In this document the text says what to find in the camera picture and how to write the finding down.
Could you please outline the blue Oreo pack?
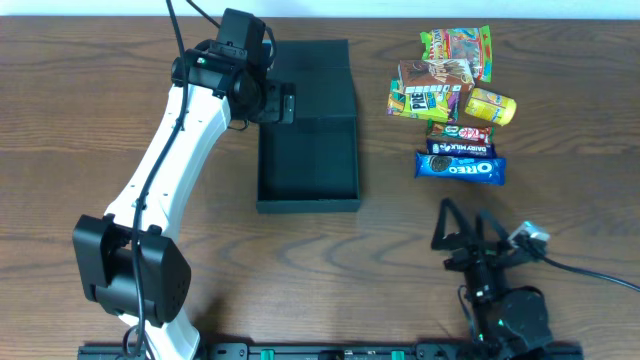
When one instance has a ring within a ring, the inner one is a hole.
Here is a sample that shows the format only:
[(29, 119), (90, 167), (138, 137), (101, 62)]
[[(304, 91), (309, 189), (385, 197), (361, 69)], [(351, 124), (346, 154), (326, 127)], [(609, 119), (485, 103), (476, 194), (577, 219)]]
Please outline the blue Oreo pack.
[(445, 155), (415, 154), (416, 177), (457, 179), (472, 183), (504, 185), (504, 158), (468, 158)]

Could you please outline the dark green gift box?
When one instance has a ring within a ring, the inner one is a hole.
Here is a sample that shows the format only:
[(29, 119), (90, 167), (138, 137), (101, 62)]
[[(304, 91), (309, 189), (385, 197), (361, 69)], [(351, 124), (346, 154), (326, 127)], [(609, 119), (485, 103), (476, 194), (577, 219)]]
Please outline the dark green gift box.
[(358, 211), (358, 112), (348, 41), (282, 41), (269, 77), (295, 85), (295, 118), (259, 129), (257, 211)]

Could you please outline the brown Pocky box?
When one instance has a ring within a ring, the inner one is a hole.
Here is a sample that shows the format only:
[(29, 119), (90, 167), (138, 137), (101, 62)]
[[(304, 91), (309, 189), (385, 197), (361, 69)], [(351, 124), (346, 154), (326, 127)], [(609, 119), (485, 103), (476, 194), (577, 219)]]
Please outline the brown Pocky box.
[(475, 86), (466, 59), (401, 60), (398, 75), (405, 93), (466, 93)]

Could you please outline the colourful gummy candy bag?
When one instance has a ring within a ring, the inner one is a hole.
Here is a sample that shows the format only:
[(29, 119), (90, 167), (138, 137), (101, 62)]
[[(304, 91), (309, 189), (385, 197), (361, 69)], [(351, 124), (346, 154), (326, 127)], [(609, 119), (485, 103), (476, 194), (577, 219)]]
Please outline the colourful gummy candy bag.
[(492, 81), (493, 51), (490, 26), (433, 29), (420, 33), (423, 60), (466, 59), (476, 80)]

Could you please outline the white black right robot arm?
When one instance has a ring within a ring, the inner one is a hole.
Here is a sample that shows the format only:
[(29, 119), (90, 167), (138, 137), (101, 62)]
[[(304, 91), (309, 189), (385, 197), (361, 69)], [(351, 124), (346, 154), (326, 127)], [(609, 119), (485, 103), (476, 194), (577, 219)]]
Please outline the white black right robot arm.
[(488, 212), (470, 223), (450, 199), (440, 203), (431, 248), (447, 251), (448, 271), (464, 275), (465, 293), (459, 301), (469, 307), (471, 343), (461, 347), (459, 359), (540, 359), (553, 341), (542, 292), (533, 286), (512, 288), (505, 271), (536, 260), (550, 235), (523, 222), (513, 233)]

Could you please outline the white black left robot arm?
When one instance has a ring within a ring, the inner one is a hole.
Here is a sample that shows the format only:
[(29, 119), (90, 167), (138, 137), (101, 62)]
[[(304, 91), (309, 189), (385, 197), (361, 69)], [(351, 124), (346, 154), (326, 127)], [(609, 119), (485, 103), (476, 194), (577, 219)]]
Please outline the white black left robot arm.
[(177, 242), (187, 202), (214, 144), (229, 130), (289, 124), (295, 88), (271, 80), (277, 47), (259, 18), (228, 9), (217, 36), (181, 48), (166, 109), (133, 176), (72, 242), (86, 298), (127, 325), (118, 345), (84, 345), (82, 359), (203, 359), (184, 303), (192, 271)]

